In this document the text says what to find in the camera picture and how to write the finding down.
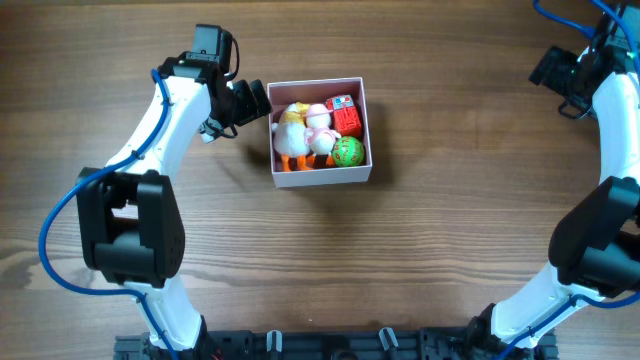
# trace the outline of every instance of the box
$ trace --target box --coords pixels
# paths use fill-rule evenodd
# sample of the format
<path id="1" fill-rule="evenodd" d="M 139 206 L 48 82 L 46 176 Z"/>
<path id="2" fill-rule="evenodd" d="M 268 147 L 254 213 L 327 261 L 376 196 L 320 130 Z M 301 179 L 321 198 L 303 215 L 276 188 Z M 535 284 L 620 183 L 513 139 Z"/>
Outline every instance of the box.
<path id="1" fill-rule="evenodd" d="M 324 103 L 327 99 L 337 95 L 351 95 L 358 107 L 362 121 L 362 144 L 365 147 L 365 162 L 361 166 L 336 167 L 309 171 L 277 171 L 282 168 L 280 156 L 273 149 L 273 133 L 271 124 L 280 119 L 284 109 L 295 102 Z M 273 106 L 269 115 L 269 146 L 271 146 L 271 174 L 277 188 L 310 186 L 323 184 L 338 184 L 351 182 L 365 182 L 369 179 L 373 159 L 371 156 L 371 141 L 369 123 L 367 121 L 367 103 L 364 94 L 362 78 L 343 78 L 309 81 L 288 81 L 267 84 L 267 96 Z"/>

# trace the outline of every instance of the wooden surface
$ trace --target wooden surface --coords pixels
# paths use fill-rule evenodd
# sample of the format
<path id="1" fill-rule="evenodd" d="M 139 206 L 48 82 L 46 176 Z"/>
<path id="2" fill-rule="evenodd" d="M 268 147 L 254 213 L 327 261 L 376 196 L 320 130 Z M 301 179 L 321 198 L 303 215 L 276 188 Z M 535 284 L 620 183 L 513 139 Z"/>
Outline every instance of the wooden surface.
<path id="1" fill-rule="evenodd" d="M 581 2 L 552 9 L 598 19 Z M 265 119 L 235 141 L 194 136 L 174 184 L 181 274 L 211 329 L 465 325 L 542 267 L 555 224 L 597 184 L 596 122 L 560 117 L 560 97 L 527 81 L 549 46 L 586 42 L 529 1 L 3 7 L 0 358 L 110 359 L 115 335 L 145 331 L 129 299 L 56 286 L 36 238 L 80 169 L 128 139 L 149 69 L 189 49 L 196 23 L 238 38 L 241 78 L 362 76 L 374 158 L 367 184 L 275 190 Z M 53 265 L 108 287 L 77 222 L 72 203 Z M 640 312 L 588 309 L 558 333 L 562 359 L 634 358 Z"/>

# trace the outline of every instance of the patterned green ball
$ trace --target patterned green ball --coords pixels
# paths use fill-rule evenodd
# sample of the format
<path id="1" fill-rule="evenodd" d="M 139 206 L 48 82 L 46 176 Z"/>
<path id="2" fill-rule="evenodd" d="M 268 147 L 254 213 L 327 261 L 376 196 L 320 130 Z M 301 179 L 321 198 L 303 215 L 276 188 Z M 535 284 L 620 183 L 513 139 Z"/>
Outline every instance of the patterned green ball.
<path id="1" fill-rule="evenodd" d="M 364 161 L 364 145 L 353 136 L 344 136 L 333 145 L 331 156 L 340 167 L 358 166 Z"/>

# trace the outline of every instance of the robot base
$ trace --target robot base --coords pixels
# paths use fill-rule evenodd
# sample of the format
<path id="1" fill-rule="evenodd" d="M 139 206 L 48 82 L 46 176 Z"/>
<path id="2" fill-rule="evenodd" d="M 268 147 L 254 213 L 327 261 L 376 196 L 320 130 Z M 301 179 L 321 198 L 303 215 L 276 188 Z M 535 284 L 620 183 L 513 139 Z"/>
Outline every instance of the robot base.
<path id="1" fill-rule="evenodd" d="M 466 328 L 424 328 L 395 332 L 395 353 L 385 352 L 377 332 L 283 333 L 282 352 L 266 351 L 267 334 L 250 331 L 210 331 L 217 360 L 490 360 L 495 353 L 465 350 Z M 149 344 L 149 335 L 116 337 L 114 360 L 169 359 Z M 180 359 L 198 359 L 181 352 Z M 516 351 L 508 359 L 558 360 L 556 337 L 549 332 L 533 350 Z"/>

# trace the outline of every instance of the red toy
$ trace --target red toy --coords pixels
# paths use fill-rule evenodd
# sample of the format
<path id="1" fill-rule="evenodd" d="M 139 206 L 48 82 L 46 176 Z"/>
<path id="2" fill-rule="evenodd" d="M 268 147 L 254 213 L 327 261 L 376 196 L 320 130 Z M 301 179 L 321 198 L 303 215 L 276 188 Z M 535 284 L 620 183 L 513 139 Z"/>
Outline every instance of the red toy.
<path id="1" fill-rule="evenodd" d="M 362 136 L 362 122 L 351 95 L 334 96 L 327 100 L 327 108 L 333 110 L 336 131 L 342 136 Z"/>

